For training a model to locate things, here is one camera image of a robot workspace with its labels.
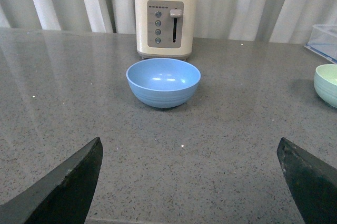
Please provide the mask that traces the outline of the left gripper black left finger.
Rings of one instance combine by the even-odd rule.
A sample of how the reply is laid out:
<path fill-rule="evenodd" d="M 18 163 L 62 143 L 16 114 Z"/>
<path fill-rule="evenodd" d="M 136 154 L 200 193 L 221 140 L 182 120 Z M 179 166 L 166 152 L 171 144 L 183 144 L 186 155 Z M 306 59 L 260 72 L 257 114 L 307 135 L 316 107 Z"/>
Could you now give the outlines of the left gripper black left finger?
<path fill-rule="evenodd" d="M 1 223 L 84 223 L 103 159 L 96 137 L 55 169 L 1 205 Z"/>

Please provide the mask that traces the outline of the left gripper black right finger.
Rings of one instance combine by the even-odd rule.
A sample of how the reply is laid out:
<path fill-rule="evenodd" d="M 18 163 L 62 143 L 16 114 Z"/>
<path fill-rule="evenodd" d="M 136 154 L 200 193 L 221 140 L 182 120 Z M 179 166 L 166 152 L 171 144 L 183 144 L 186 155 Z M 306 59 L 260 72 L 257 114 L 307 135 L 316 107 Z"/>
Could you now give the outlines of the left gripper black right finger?
<path fill-rule="evenodd" d="M 281 138 L 277 157 L 305 223 L 336 223 L 336 168 Z"/>

